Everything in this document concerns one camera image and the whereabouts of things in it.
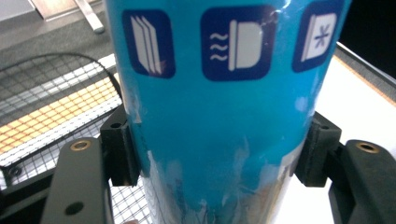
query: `brass screw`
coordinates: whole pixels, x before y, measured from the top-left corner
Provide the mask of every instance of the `brass screw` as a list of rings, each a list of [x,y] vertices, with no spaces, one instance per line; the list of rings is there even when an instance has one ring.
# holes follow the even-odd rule
[[[356,147],[358,149],[363,150],[363,151],[368,152],[368,153],[375,154],[375,153],[379,152],[379,148],[377,148],[377,147],[375,147],[375,146],[373,146],[371,144],[368,144],[368,143],[358,143],[356,145]]]
[[[84,149],[87,149],[91,146],[91,141],[88,140],[80,140],[75,143],[70,147],[73,151],[82,151]]]

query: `heat wave icon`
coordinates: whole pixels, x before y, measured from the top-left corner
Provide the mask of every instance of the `heat wave icon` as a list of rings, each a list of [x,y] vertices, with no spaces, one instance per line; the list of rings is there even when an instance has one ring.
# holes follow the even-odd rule
[[[210,60],[228,61],[228,70],[254,66],[262,55],[263,30],[253,21],[230,21],[228,34],[212,33]]]

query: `icon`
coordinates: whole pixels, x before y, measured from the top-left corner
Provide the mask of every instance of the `icon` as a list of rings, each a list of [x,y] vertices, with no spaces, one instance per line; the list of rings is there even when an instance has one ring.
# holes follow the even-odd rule
[[[302,72],[326,61],[334,41],[334,30],[342,8],[342,1],[314,2],[303,14],[293,70]]]
[[[168,16],[160,10],[126,11],[123,24],[130,61],[136,73],[172,77],[176,68]]]
[[[270,68],[277,14],[272,7],[219,7],[201,19],[203,70],[214,81],[264,77]]]
[[[312,15],[306,35],[301,62],[322,55],[330,45],[332,32],[337,22],[335,13]]]

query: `white icon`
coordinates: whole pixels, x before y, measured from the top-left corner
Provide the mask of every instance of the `white icon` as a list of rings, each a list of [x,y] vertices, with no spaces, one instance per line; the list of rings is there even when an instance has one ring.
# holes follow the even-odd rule
[[[157,33],[145,17],[131,17],[134,28],[134,42],[136,44],[137,58],[145,69],[151,74],[160,75],[160,54],[158,50]]]
[[[229,46],[214,44],[210,49],[229,50],[228,56],[213,54],[211,60],[225,61],[228,59],[228,70],[235,68],[249,68],[254,66],[262,54],[263,30],[256,22],[230,22],[230,36],[214,33],[210,39],[225,40],[229,38]]]
[[[311,16],[301,62],[316,58],[326,52],[332,40],[336,22],[337,15],[335,13]]]

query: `blue container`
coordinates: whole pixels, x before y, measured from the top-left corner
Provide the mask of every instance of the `blue container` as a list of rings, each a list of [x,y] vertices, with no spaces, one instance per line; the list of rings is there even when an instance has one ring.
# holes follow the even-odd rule
[[[154,223],[266,223],[349,0],[106,1]]]

